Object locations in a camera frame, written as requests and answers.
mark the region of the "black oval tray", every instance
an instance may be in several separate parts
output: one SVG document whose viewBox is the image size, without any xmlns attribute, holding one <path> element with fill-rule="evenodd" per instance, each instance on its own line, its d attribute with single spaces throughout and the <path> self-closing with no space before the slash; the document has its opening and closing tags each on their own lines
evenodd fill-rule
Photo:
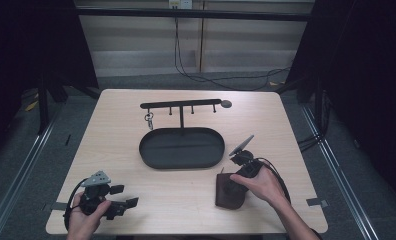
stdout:
<svg viewBox="0 0 396 240">
<path fill-rule="evenodd" d="M 139 144 L 142 160 L 156 169 L 209 168 L 224 150 L 223 137 L 210 128 L 159 128 Z"/>
</svg>

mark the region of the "metal rail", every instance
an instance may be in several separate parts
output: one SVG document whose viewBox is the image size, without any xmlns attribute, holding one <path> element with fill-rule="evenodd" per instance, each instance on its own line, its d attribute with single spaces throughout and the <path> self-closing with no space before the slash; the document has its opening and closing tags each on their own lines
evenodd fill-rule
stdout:
<svg viewBox="0 0 396 240">
<path fill-rule="evenodd" d="M 86 16 L 133 16 L 133 17 L 176 17 L 212 18 L 308 22 L 310 20 L 334 19 L 332 16 L 313 16 L 307 13 L 239 12 L 194 9 L 155 8 L 103 8 L 103 7 L 27 7 L 26 11 L 44 14 L 74 14 Z"/>
<path fill-rule="evenodd" d="M 17 176 L 14 178 L 11 186 L 9 187 L 7 193 L 0 204 L 0 234 L 2 229 L 4 228 L 5 223 L 7 222 L 8 217 L 10 216 L 17 200 L 19 199 L 21 192 L 24 189 L 24 186 L 29 179 L 29 176 L 37 162 L 39 155 L 45 146 L 52 129 L 54 127 L 54 123 L 59 116 L 61 111 L 61 106 L 56 110 L 54 117 L 51 119 L 47 128 L 44 129 L 41 135 L 38 135 L 32 148 L 29 151 L 29 154 L 25 158 L 23 165 L 17 173 Z"/>
<path fill-rule="evenodd" d="M 311 131 L 313 132 L 313 135 L 318 136 L 320 133 L 314 122 L 314 116 L 310 108 L 308 106 L 304 106 L 303 112 L 311 128 Z M 360 204 L 360 201 L 358 200 L 350 183 L 345 177 L 345 174 L 342 171 L 341 166 L 339 165 L 327 140 L 325 138 L 320 140 L 318 145 L 320 147 L 320 150 L 322 151 L 323 156 L 325 157 L 326 163 L 328 164 L 333 174 L 333 177 L 336 180 L 336 183 L 338 184 L 339 189 L 341 190 L 342 195 L 345 198 L 345 201 L 347 202 L 348 207 L 350 208 L 354 220 L 356 221 L 358 227 L 360 228 L 360 231 L 364 239 L 378 240 L 379 238 L 376 234 L 374 227 L 372 226 L 370 218 L 367 216 L 366 211 Z"/>
</svg>

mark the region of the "black rack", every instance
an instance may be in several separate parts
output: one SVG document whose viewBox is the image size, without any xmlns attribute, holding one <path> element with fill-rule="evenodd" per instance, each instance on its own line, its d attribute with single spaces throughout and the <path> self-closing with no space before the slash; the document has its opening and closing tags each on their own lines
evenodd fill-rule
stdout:
<svg viewBox="0 0 396 240">
<path fill-rule="evenodd" d="M 183 118 L 183 107 L 191 107 L 191 113 L 194 114 L 194 106 L 213 105 L 213 112 L 216 112 L 216 104 L 220 104 L 220 99 L 204 99 L 204 100 L 187 100 L 187 101 L 171 101 L 171 102 L 155 102 L 155 103 L 142 103 L 140 107 L 142 109 L 151 108 L 170 108 L 170 115 L 172 115 L 172 107 L 179 107 L 180 114 L 180 128 L 183 129 L 185 126 L 185 120 Z"/>
</svg>

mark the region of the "wooden table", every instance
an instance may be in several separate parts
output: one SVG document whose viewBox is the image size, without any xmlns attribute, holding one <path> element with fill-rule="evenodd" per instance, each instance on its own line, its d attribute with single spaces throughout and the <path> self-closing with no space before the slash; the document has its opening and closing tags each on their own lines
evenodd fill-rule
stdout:
<svg viewBox="0 0 396 240">
<path fill-rule="evenodd" d="M 156 170 L 139 154 L 139 143 L 150 130 L 139 105 L 147 102 L 219 98 L 232 102 L 231 108 L 196 106 L 194 114 L 184 109 L 185 127 L 208 127 L 224 138 L 226 149 L 216 166 L 198 170 Z M 179 127 L 179 111 L 152 109 L 156 128 Z M 238 210 L 215 206 L 216 175 L 236 172 L 228 154 L 254 134 L 246 147 L 255 157 L 269 159 L 283 177 L 292 205 L 318 232 L 327 230 L 320 206 L 309 207 L 306 199 L 316 198 L 314 187 L 299 151 L 280 97 L 276 93 L 232 91 L 105 90 L 58 196 L 67 202 L 76 184 L 98 170 L 123 184 L 121 194 L 108 199 L 124 201 L 139 197 L 138 206 L 113 221 L 103 219 L 97 234 L 264 234 L 285 232 L 275 211 L 264 201 L 247 193 Z M 62 212 L 52 211 L 46 230 L 66 234 Z"/>
</svg>

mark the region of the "black curtain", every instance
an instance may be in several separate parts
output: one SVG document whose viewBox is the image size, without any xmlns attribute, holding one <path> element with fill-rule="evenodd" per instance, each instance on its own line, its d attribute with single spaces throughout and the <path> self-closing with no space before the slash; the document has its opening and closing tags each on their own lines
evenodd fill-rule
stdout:
<svg viewBox="0 0 396 240">
<path fill-rule="evenodd" d="M 317 0 L 287 81 L 309 76 L 300 101 L 317 80 L 374 167 L 396 192 L 396 0 Z"/>
<path fill-rule="evenodd" d="M 98 87 L 79 17 L 35 10 L 40 6 L 74 7 L 74 3 L 0 1 L 0 143 L 23 91 L 37 87 L 40 76 L 48 76 L 51 86 Z"/>
</svg>

